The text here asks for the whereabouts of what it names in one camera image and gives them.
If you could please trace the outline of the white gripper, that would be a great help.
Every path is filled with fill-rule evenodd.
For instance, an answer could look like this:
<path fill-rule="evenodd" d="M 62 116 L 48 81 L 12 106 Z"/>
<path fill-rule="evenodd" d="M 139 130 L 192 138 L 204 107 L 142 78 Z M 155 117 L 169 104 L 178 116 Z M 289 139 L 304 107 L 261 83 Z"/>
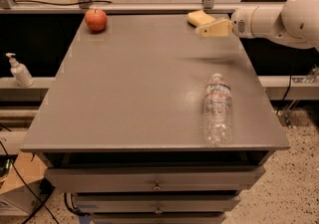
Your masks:
<path fill-rule="evenodd" d="M 195 29 L 200 37 L 226 37 L 232 31 L 238 38 L 253 39 L 257 6 L 238 8 L 229 19 L 221 18 Z"/>

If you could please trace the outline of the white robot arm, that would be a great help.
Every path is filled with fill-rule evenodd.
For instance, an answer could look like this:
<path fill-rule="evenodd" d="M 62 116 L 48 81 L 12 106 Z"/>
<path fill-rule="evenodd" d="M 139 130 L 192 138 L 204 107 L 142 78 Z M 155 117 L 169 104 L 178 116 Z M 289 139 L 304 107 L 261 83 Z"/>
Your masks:
<path fill-rule="evenodd" d="M 296 49 L 319 51 L 319 0 L 287 0 L 238 8 L 231 19 L 217 19 L 195 28 L 200 37 L 263 38 Z"/>

